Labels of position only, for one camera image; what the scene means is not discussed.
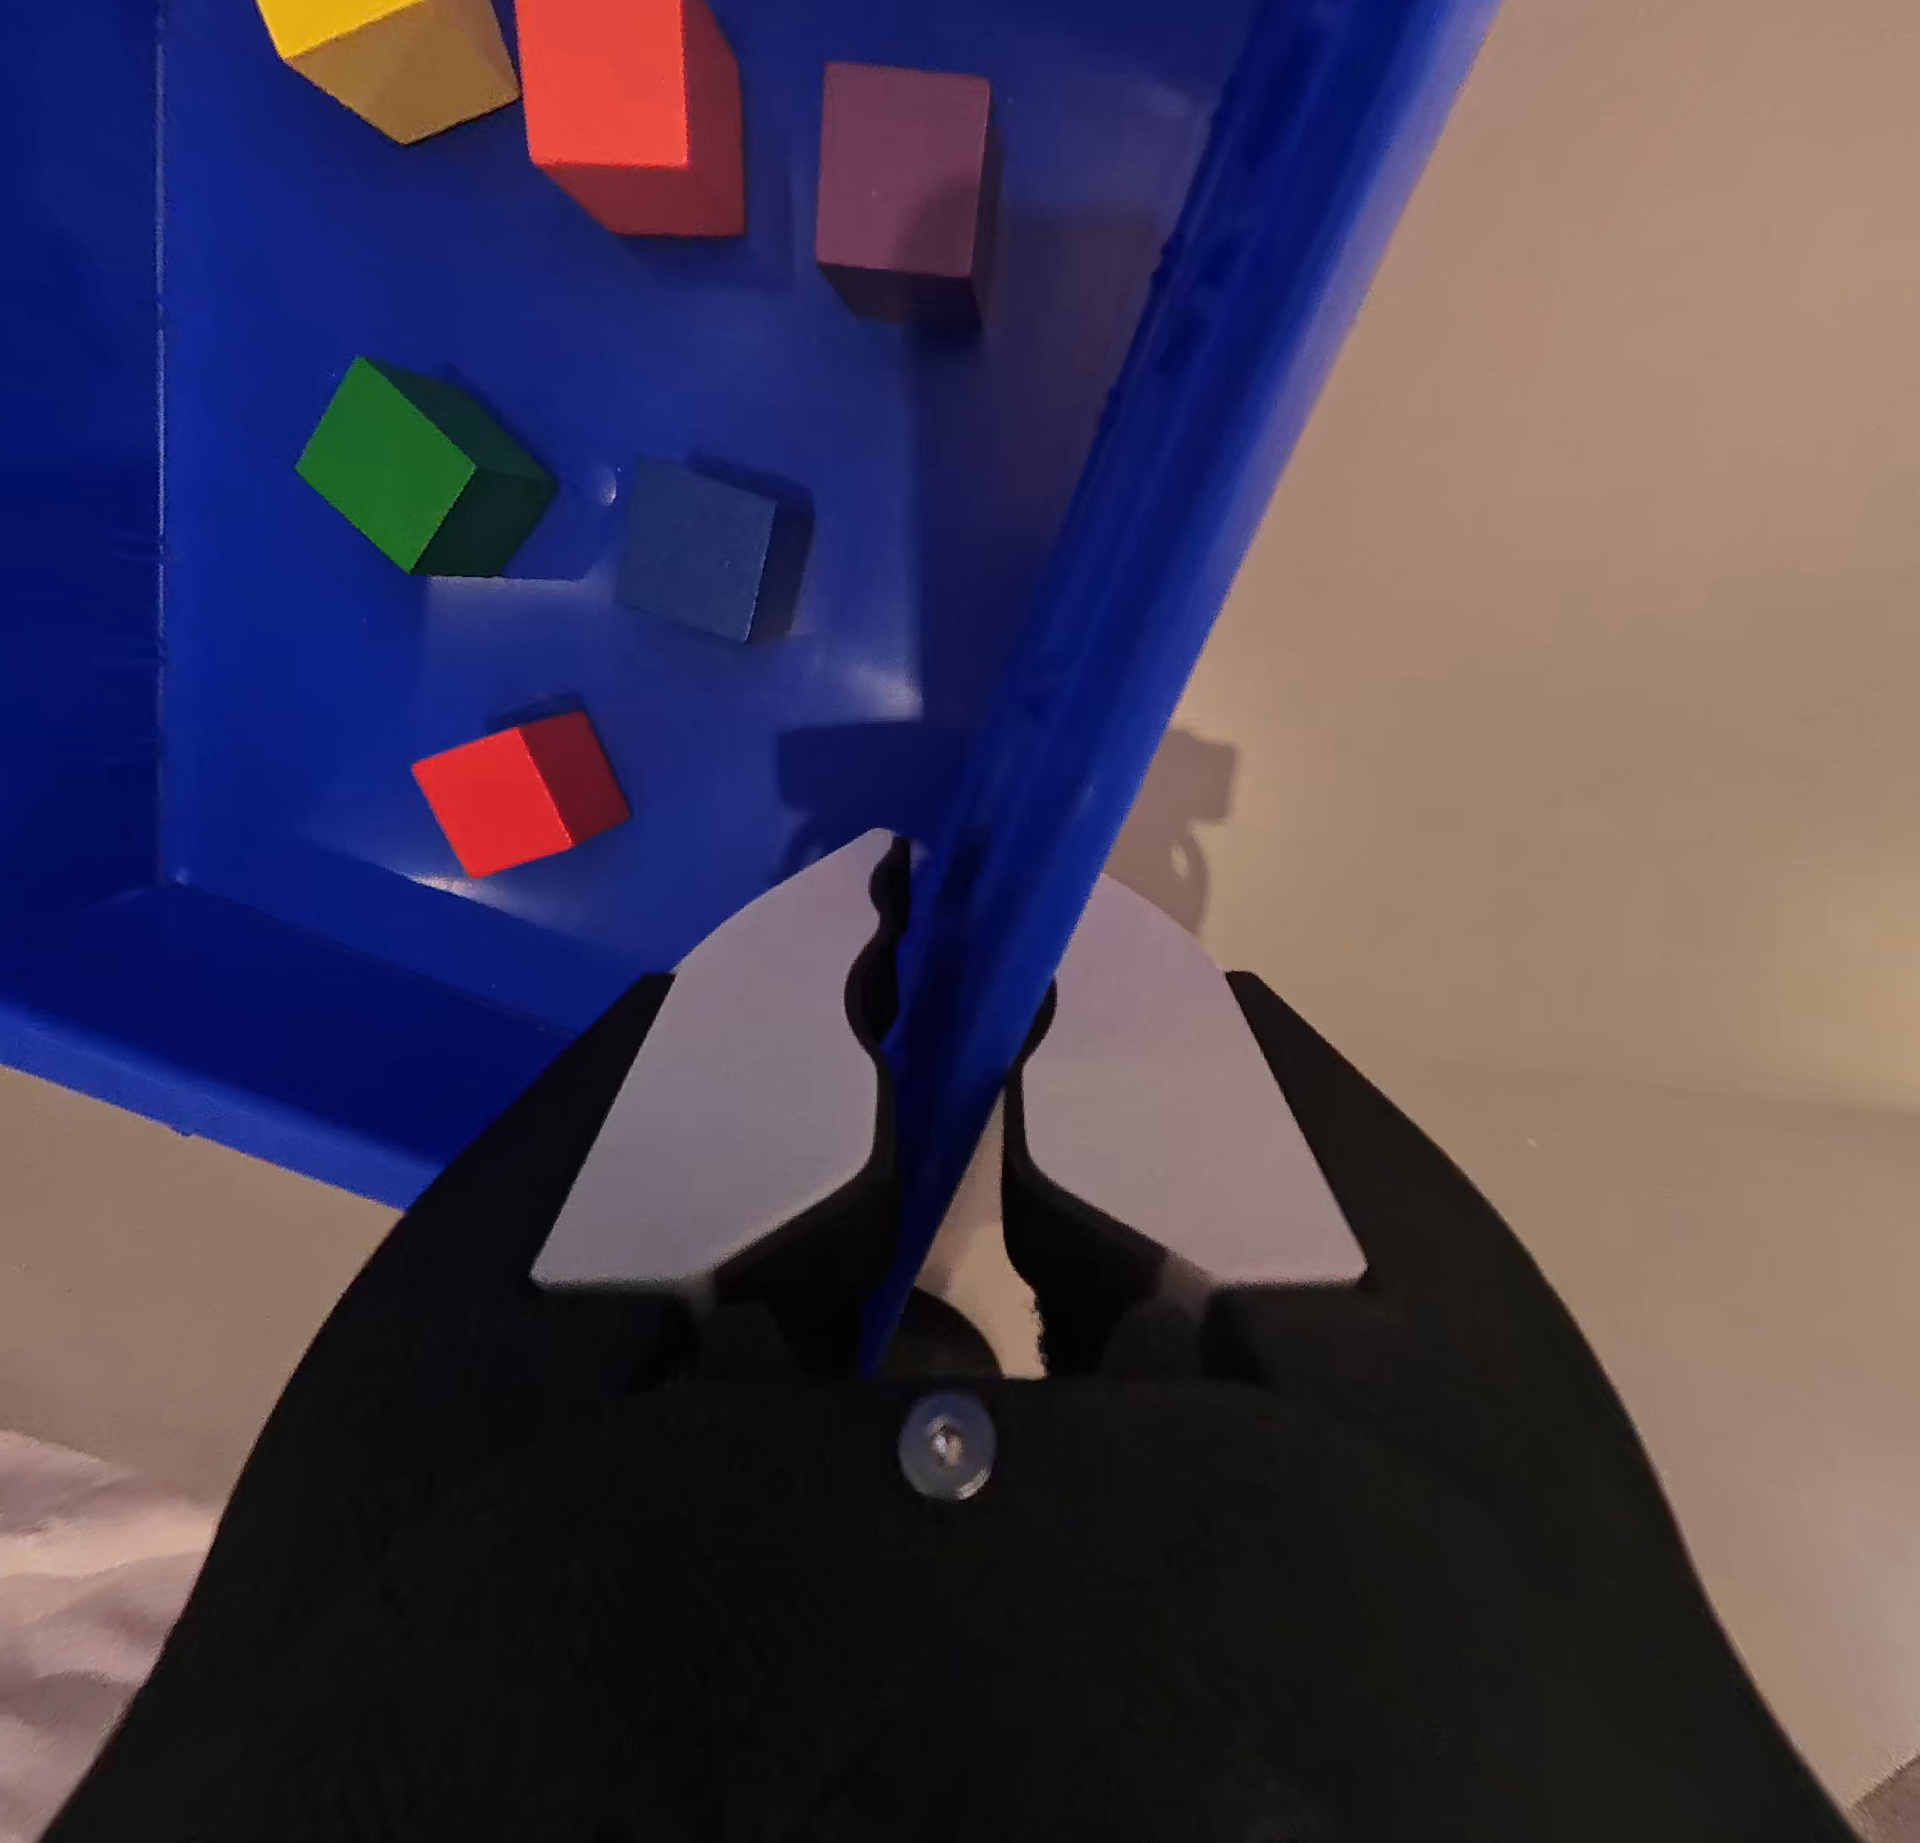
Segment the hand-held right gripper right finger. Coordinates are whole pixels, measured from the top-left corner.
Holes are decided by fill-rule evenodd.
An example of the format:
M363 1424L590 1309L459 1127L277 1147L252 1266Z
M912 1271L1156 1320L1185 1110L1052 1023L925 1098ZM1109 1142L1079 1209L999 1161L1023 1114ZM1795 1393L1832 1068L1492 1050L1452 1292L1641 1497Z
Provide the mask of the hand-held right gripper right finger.
M1093 1371L1141 1303L1368 1271L1231 977L1110 876L1006 1086L999 1196L1048 1371Z

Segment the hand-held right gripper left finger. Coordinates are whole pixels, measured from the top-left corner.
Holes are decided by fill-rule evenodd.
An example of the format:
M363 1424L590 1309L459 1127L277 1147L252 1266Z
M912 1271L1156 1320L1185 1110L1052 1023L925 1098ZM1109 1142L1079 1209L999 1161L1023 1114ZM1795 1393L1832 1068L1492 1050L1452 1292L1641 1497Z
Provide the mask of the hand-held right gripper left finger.
M866 829L754 897L671 987L533 1285L758 1308L812 1371L856 1371L898 1245L897 950L912 849Z

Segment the red wooden cube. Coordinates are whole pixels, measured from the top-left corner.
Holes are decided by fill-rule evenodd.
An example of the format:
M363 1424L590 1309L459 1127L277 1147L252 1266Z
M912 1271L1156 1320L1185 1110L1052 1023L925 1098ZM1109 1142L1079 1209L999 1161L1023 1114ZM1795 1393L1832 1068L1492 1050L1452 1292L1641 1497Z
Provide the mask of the red wooden cube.
M569 853L632 820L581 711L427 753L412 777L472 880Z

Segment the blue wooden cube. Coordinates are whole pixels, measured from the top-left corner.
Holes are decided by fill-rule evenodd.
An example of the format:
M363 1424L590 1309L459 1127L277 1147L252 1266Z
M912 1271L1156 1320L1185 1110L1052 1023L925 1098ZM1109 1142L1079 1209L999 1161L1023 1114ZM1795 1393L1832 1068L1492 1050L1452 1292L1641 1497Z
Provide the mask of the blue wooden cube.
M616 555L616 602L758 647L791 637L817 501L760 468L640 456Z

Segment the blue plastic bin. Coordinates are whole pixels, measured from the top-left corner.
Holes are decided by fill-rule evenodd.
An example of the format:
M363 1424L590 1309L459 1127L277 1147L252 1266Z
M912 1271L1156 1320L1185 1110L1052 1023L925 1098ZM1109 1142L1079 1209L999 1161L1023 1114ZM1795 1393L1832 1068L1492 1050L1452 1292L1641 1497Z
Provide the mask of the blue plastic bin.
M255 0L4 0L4 1062L405 1206L632 980L894 829L875 1366L1504 0L709 3L731 241L607 234L508 109L393 144ZM817 265L834 57L994 84L976 336ZM299 478L353 357L559 478L500 579ZM791 637L616 602L640 456L812 495ZM412 763L564 711L632 820L472 880Z

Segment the green wooden cube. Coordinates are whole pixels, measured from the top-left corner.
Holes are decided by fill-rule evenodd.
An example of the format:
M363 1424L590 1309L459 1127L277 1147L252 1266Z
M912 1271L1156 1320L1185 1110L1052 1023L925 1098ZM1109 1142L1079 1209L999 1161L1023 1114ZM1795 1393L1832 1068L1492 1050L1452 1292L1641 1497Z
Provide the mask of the green wooden cube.
M559 478L464 385L353 357L299 478L412 579L496 580Z

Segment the purple wooden cube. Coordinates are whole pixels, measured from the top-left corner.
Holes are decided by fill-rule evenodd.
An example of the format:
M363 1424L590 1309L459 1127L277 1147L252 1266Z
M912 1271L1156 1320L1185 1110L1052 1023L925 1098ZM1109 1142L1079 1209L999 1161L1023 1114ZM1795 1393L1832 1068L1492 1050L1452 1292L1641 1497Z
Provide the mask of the purple wooden cube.
M976 336L997 272L1003 155L994 84L830 61L817 265L849 312Z

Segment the orange wooden cube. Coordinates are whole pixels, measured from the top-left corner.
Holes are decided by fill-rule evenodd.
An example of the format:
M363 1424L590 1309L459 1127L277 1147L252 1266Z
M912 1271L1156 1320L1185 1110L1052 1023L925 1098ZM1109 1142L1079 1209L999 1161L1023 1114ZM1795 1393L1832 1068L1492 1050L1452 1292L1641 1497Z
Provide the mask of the orange wooden cube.
M514 0L533 167L616 239L749 227L746 109L708 0Z

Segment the person's pale clothing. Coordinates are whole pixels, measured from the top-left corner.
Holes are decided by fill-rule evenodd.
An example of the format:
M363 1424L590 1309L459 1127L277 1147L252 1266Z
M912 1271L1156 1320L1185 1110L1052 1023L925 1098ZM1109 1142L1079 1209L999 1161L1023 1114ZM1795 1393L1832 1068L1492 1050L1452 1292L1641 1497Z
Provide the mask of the person's pale clothing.
M4 1839L34 1839L157 1663L216 1510L4 1432Z

